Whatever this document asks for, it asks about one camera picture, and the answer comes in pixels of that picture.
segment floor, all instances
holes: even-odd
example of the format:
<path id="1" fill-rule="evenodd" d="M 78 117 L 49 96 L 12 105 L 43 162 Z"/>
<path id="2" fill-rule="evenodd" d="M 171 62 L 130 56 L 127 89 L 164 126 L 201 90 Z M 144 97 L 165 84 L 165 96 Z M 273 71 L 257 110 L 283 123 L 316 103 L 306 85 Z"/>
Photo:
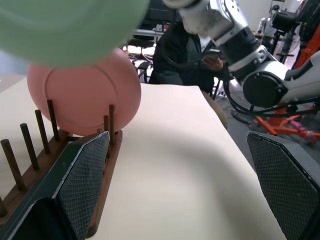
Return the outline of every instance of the floor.
<path id="1" fill-rule="evenodd" d="M 139 54 L 140 49 L 137 48 L 130 48 L 130 52 Z M 143 53 L 149 54 L 154 51 L 154 48 L 150 48 L 148 50 L 144 50 Z M 293 64 L 295 61 L 294 58 L 288 58 L 286 65 L 290 66 Z M 19 74 L 19 75 L 26 75 L 27 74 L 27 69 L 28 69 L 28 63 L 22 59 L 16 58 L 14 56 L 11 56 L 5 52 L 0 52 L 0 93 L 4 91 L 5 89 L 9 88 L 11 85 L 16 83 L 17 81 L 21 80 L 21 76 L 16 76 L 10 81 L 1 81 L 1 78 L 5 78 L 7 74 Z M 150 76 L 152 72 L 152 69 L 149 69 L 147 71 L 148 75 Z M 243 97 L 242 89 L 241 87 L 235 82 L 232 82 L 231 86 L 231 92 L 233 97 L 237 102 L 244 106 L 249 106 L 247 101 Z M 217 103 L 224 109 L 227 117 L 228 117 L 228 132 L 235 141 L 235 143 L 238 145 L 244 156 L 247 158 L 249 163 L 253 165 L 253 160 L 249 151 L 249 147 L 246 143 L 246 134 L 248 131 L 250 131 L 249 126 L 247 124 L 241 123 L 234 119 L 231 115 L 233 108 L 231 107 L 228 99 L 225 97 L 218 95 L 217 98 Z M 302 123 L 305 126 L 308 126 L 310 130 L 313 131 L 320 131 L 320 114 L 318 114 L 316 117 L 309 119 L 305 118 L 302 120 Z M 256 131 L 264 132 L 264 129 L 261 129 L 260 127 L 255 129 Z M 320 164 L 320 142 L 314 145 L 308 144 L 303 138 L 297 137 L 297 136 L 282 136 L 283 138 L 286 138 L 288 140 L 294 141 L 298 144 L 300 144 L 313 159 L 315 159 L 319 164 Z"/>

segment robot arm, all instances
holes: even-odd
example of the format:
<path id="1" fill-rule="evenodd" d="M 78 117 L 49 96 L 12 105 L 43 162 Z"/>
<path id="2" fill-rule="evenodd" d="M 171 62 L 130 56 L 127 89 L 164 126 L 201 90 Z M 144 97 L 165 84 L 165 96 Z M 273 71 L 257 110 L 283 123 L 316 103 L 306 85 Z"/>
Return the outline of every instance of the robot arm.
<path id="1" fill-rule="evenodd" d="M 211 37 L 252 105 L 270 108 L 320 97 L 320 52 L 300 69 L 289 70 L 256 41 L 236 0 L 162 1 L 179 10 L 187 32 Z"/>

